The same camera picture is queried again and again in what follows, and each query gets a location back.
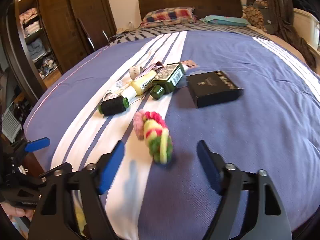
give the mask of gray blanket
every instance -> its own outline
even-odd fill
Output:
[[[128,42],[128,41],[142,40],[144,38],[151,38],[151,37],[155,37],[155,36],[166,34],[166,33],[194,31],[194,30],[230,32],[230,33],[243,34],[251,37],[267,39],[265,36],[251,30],[248,27],[212,25],[212,24],[207,24],[207,23],[198,21],[196,23],[167,25],[167,26],[152,27],[152,28],[138,28],[132,32],[126,33],[123,36],[119,37],[117,40],[113,41],[111,45]]]

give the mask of product label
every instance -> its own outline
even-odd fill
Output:
[[[152,81],[152,79],[149,79],[140,85],[140,89],[141,89],[142,93],[146,92],[148,89],[150,89],[152,87],[151,81]]]
[[[176,84],[178,84],[179,80],[182,78],[183,73],[181,71],[181,68],[179,68],[170,78],[169,82],[172,82],[172,85],[175,87]]]
[[[166,65],[153,80],[167,80],[179,64]]]

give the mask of wardrobe door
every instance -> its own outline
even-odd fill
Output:
[[[90,49],[81,39],[69,0],[39,0],[39,9],[52,49],[66,72],[84,59]]]
[[[115,25],[108,0],[70,0],[73,13],[81,29],[97,50],[108,45],[106,36],[115,34]]]

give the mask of green bottle cap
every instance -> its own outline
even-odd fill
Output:
[[[101,109],[101,105],[98,107],[99,113],[103,114],[102,109]]]
[[[128,108],[129,107],[129,100],[127,98],[123,98],[123,106],[125,108]]]
[[[164,88],[163,88],[162,86],[160,86],[160,85],[155,85],[155,86],[153,87],[153,89],[151,90],[150,95],[151,95],[154,99],[158,100],[160,97],[162,97],[162,95],[164,94],[164,92],[165,92],[165,90],[164,90]]]

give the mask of green bottle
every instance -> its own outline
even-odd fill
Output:
[[[165,65],[152,80],[153,89],[150,95],[158,100],[163,94],[173,92],[187,69],[188,67],[182,63]]]

